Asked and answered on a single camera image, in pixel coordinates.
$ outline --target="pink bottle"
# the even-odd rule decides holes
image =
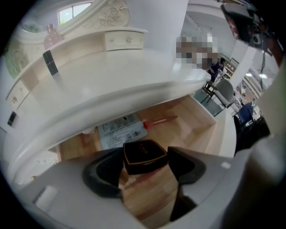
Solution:
[[[60,42],[62,40],[62,37],[57,33],[56,29],[54,28],[54,24],[49,24],[46,27],[46,30],[48,32],[48,35],[44,40],[44,47],[47,50],[56,43]]]

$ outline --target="white vanity table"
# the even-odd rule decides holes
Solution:
[[[91,25],[111,8],[118,10],[120,20],[112,25]],[[7,95],[7,102],[17,113],[3,154],[4,172],[12,187],[21,185],[21,172],[33,157],[84,129],[192,94],[204,85],[207,72],[143,49],[146,31],[124,27],[128,21],[124,1],[97,1],[64,28],[59,27],[64,40],[50,49],[59,70],[53,76],[42,57],[43,35],[29,40],[23,34],[23,46],[35,42],[38,48]],[[214,119],[195,100],[193,106],[194,113],[199,111],[197,115],[213,125],[201,135],[196,147],[203,145],[204,153],[232,157],[236,136],[229,114],[221,112]]]

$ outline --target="gray chair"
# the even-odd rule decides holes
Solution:
[[[224,108],[229,108],[235,102],[235,98],[233,96],[234,90],[230,81],[223,79],[219,83],[217,83],[216,86],[213,86],[213,89],[214,90],[210,95],[210,98],[207,103],[214,95],[220,100]]]

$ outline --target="open drawer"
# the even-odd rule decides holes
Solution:
[[[162,119],[177,115],[178,118],[147,130],[147,136],[165,150],[177,146],[207,153],[216,128],[214,117],[193,97],[185,96],[137,112],[141,121]],[[98,128],[89,135],[76,135],[58,146],[59,160],[89,155],[103,150]]]

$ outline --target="shelf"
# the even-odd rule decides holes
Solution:
[[[230,71],[233,74],[233,71],[230,70],[228,67],[224,66],[228,71]]]

